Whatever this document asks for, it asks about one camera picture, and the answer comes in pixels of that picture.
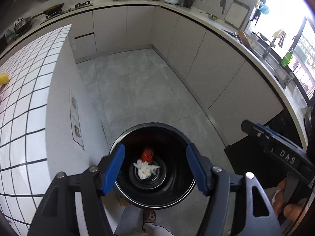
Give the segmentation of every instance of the black trash can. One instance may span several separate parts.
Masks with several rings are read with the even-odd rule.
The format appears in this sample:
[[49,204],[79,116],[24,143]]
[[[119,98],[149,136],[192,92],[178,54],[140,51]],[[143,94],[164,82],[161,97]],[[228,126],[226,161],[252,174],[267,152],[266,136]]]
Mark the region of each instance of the black trash can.
[[[140,208],[164,209],[185,199],[195,186],[186,158],[190,140],[178,129],[163,123],[145,123],[125,131],[114,142],[111,152],[123,144],[125,159],[115,182],[115,191]],[[145,147],[154,150],[153,164],[160,166],[156,175],[145,180],[138,176],[133,163]]]

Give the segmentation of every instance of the floor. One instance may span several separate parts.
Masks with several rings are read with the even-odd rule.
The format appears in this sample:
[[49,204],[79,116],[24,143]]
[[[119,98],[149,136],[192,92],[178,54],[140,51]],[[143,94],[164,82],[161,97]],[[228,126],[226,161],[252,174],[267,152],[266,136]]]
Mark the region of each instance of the floor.
[[[145,122],[162,122],[182,131],[215,165],[233,172],[224,144],[197,101],[172,69],[153,50],[101,56],[77,64],[91,102],[100,117],[109,145],[126,129]],[[230,196],[223,235],[231,228],[234,196]],[[157,224],[175,236],[197,233],[208,197],[195,187],[174,207],[157,210]],[[125,208],[115,231],[118,236],[141,235],[142,210]]]

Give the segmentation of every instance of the silver bolt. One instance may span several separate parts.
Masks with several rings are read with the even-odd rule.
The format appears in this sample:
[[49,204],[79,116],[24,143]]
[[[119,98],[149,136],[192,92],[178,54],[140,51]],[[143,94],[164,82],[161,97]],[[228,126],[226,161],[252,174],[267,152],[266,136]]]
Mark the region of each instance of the silver bolt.
[[219,172],[222,171],[222,168],[219,167],[219,166],[213,166],[213,167],[212,167],[212,171],[215,172],[215,173],[219,173]]
[[93,165],[93,166],[89,167],[89,171],[92,172],[92,173],[97,172],[98,171],[98,167]]
[[61,179],[61,178],[63,178],[64,176],[65,176],[65,173],[64,173],[64,172],[58,172],[57,175],[56,175],[56,177],[57,177],[58,179]]
[[246,173],[246,177],[249,179],[253,179],[254,178],[254,174],[252,172],[247,172]]

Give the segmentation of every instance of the hanging cutting board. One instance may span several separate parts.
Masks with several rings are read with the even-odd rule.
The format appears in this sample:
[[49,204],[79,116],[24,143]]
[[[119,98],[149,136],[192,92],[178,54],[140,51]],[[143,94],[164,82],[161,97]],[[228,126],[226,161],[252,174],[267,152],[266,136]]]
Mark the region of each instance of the hanging cutting board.
[[229,11],[227,12],[224,21],[232,27],[240,30],[244,24],[244,21],[248,15],[249,6],[234,0]]

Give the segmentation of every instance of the blue gripper pad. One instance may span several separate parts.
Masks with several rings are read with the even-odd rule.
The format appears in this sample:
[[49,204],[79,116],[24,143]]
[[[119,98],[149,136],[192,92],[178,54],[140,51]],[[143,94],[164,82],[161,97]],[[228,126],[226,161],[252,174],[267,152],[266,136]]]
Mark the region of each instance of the blue gripper pad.
[[204,169],[201,166],[201,163],[195,154],[191,145],[187,145],[186,147],[186,158],[190,167],[190,170],[193,173],[193,176],[196,180],[198,189],[207,196],[209,190],[207,188],[207,177]]
[[114,183],[118,177],[123,159],[125,158],[125,146],[121,144],[111,157],[111,161],[104,174],[104,183],[102,192],[107,195],[114,187]]

